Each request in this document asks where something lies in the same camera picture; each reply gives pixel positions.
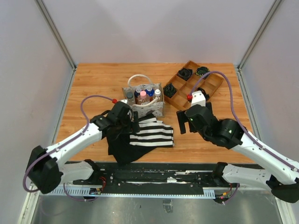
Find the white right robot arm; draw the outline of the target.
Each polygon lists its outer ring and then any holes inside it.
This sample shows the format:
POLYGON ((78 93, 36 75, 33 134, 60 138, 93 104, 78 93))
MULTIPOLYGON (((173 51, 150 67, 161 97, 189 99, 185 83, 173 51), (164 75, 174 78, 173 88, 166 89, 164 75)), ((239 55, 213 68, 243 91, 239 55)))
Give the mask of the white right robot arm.
POLYGON ((214 185, 243 184, 263 188, 275 197, 288 203, 299 200, 299 163, 276 152, 261 142, 245 127, 233 119, 217 119, 211 103, 207 106, 193 105, 178 111, 177 118, 181 134, 186 133, 188 123, 192 133, 212 144, 241 153, 256 162, 260 169, 244 168, 218 162, 212 172, 214 185))

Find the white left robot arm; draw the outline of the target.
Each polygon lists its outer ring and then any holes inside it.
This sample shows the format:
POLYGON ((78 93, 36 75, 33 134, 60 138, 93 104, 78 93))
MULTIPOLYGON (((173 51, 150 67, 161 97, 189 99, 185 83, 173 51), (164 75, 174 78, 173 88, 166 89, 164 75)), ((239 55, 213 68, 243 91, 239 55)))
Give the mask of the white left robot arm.
POLYGON ((43 194, 52 192, 63 183, 84 180, 91 185, 100 181, 100 170, 90 160, 68 163, 68 160, 102 139, 115 140, 121 134, 136 133, 140 130, 138 113, 119 101, 111 110, 94 116, 79 131, 54 145, 35 147, 30 155, 25 176, 43 194))

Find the black white striped cloth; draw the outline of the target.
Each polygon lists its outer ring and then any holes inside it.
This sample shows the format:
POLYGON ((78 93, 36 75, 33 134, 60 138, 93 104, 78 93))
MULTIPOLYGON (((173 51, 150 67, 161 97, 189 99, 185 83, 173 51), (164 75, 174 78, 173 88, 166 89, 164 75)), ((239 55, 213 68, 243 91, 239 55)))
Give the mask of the black white striped cloth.
POLYGON ((116 140, 107 140, 108 155, 119 165, 127 165, 158 147, 174 146, 174 129, 157 120, 153 114, 139 119, 140 131, 121 134, 116 140))

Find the clear bottle white cap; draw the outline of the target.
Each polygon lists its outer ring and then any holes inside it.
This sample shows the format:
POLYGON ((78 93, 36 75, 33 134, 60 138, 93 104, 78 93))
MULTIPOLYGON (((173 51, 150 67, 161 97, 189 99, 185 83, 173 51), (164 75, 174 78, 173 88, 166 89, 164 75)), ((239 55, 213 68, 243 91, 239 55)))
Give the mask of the clear bottle white cap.
POLYGON ((156 89, 153 95, 153 100, 155 100, 156 102, 161 102, 162 100, 161 96, 162 96, 161 91, 159 89, 156 89))

